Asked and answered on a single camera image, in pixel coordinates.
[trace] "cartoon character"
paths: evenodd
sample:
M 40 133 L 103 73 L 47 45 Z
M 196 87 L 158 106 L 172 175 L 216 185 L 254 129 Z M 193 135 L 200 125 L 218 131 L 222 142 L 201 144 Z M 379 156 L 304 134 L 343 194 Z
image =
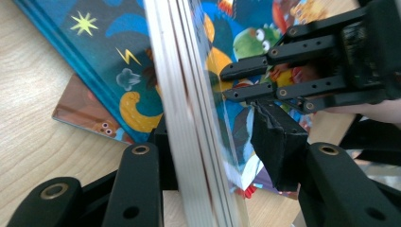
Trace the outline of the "cartoon character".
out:
M 286 33 L 289 26 L 294 25 L 295 18 L 290 14 L 290 10 L 299 2 L 300 0 L 274 0 L 271 15 L 282 34 Z
M 234 1 L 235 0 L 220 0 L 218 2 L 218 8 L 227 13 L 229 16 L 233 16 Z
M 294 84 L 292 71 L 292 69 L 288 69 L 284 65 L 275 65 L 274 68 L 269 71 L 270 79 L 271 81 L 276 82 L 278 87 L 292 85 Z
M 135 84 L 141 82 L 141 76 L 134 74 L 129 68 L 124 68 L 123 71 L 117 75 L 115 80 L 120 87 L 128 92 Z
M 162 113 L 156 116 L 146 116 L 138 112 L 136 104 L 141 96 L 137 92 L 127 92 L 120 99 L 120 113 L 124 121 L 134 130 L 140 132 L 151 132 L 157 127 Z
M 115 137 L 117 126 L 110 120 L 98 121 L 92 127 L 93 131 L 107 136 Z
M 300 24 L 307 24 L 327 17 L 327 11 L 315 0 L 308 0 L 304 4 L 299 3 L 290 10 L 290 13 Z
M 249 27 L 234 39 L 234 53 L 237 60 L 266 54 L 280 39 L 280 33 L 267 25 L 262 28 Z
M 215 26 L 207 14 L 204 14 L 203 27 L 206 32 L 207 39 L 209 40 L 210 44 L 213 44 L 215 40 Z M 206 59 L 206 66 L 209 72 L 219 75 L 221 70 L 231 62 L 231 59 L 223 51 L 212 45 Z M 233 83 L 231 81 L 220 81 L 218 86 L 219 87 L 214 86 L 214 90 L 224 91 L 232 88 Z
M 115 137 L 115 131 L 119 128 L 118 123 L 77 75 L 71 77 L 53 114 L 61 121 L 112 138 Z

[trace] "metal screw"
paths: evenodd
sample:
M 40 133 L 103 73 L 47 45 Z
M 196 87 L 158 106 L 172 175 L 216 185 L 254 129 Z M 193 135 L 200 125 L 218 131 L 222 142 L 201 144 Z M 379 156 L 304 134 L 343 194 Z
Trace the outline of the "metal screw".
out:
M 68 189 L 67 183 L 54 183 L 41 192 L 41 198 L 44 200 L 53 200 L 66 192 Z
M 138 154 L 138 155 L 146 154 L 149 151 L 150 151 L 150 148 L 148 146 L 145 146 L 145 145 L 137 146 L 137 147 L 132 149 L 132 153 L 133 154 Z
M 277 49 L 272 49 L 271 54 L 274 55 L 274 56 L 278 55 L 278 50 Z
M 306 107 L 307 107 L 309 110 L 315 109 L 315 105 L 313 105 L 313 103 L 310 103 L 310 102 L 306 103 Z
M 292 28 L 289 30 L 289 34 L 290 35 L 295 35 L 297 33 L 297 29 L 296 28 Z
M 287 95 L 287 90 L 280 90 L 280 96 L 286 96 Z
M 339 151 L 336 148 L 329 147 L 329 146 L 320 146 L 319 150 L 328 155 L 338 155 Z

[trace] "yellow lightning bolt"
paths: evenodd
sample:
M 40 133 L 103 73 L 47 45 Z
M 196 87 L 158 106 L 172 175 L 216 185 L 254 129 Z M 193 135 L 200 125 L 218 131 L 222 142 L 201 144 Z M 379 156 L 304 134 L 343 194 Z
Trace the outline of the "yellow lightning bolt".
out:
M 75 16 L 71 16 L 74 20 L 76 20 L 78 23 L 74 26 L 72 26 L 70 29 L 75 30 L 78 29 L 78 35 L 80 35 L 83 31 L 88 32 L 90 36 L 92 36 L 92 32 L 90 28 L 98 29 L 97 26 L 93 25 L 93 22 L 97 20 L 97 18 L 91 18 L 91 13 L 86 13 L 85 17 L 82 17 L 80 12 L 78 11 L 79 18 Z
M 129 51 L 129 49 L 126 49 L 125 51 L 125 55 L 123 55 L 119 49 L 116 48 L 116 50 L 118 51 L 118 54 L 120 54 L 121 58 L 123 58 L 123 60 L 126 62 L 126 64 L 130 64 L 130 58 L 133 58 L 133 60 L 135 62 L 137 62 L 139 65 L 142 65 L 141 62 L 139 62 L 139 60 L 137 60 L 135 58 L 135 56 Z

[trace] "green cartoon turtle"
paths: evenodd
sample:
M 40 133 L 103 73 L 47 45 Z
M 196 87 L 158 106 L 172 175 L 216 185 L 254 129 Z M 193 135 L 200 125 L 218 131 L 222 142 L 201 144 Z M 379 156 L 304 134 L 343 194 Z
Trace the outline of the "green cartoon turtle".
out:
M 270 26 L 249 27 L 235 36 L 234 53 L 237 60 L 266 54 L 280 39 L 280 33 Z

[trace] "screw hole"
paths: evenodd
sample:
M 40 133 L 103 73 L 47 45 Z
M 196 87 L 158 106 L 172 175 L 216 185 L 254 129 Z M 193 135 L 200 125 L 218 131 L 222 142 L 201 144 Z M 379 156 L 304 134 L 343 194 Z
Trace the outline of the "screw hole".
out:
M 373 208 L 373 207 L 368 207 L 366 208 L 366 213 L 368 213 L 368 215 L 374 219 L 378 219 L 378 220 L 385 220 L 386 216 L 381 213 L 379 210 Z
M 53 200 L 68 190 L 67 183 L 55 183 L 45 188 L 41 193 L 43 200 Z
M 287 91 L 286 90 L 280 90 L 280 96 L 286 96 L 287 95 Z
M 328 155 L 338 155 L 339 154 L 338 150 L 336 150 L 335 148 L 328 147 L 328 146 L 321 146 L 321 147 L 319 147 L 319 150 Z
M 306 107 L 307 107 L 309 110 L 315 109 L 315 105 L 313 105 L 313 103 L 310 103 L 310 102 L 306 103 Z
M 133 219 L 133 218 L 137 217 L 138 215 L 139 215 L 139 209 L 136 206 L 127 208 L 123 213 L 123 216 L 126 219 Z
M 146 154 L 150 151 L 150 148 L 148 146 L 138 146 L 132 149 L 133 154 Z
M 291 35 L 295 35 L 295 33 L 297 33 L 297 30 L 296 30 L 295 28 L 292 28 L 292 29 L 289 31 L 289 34 L 291 34 Z

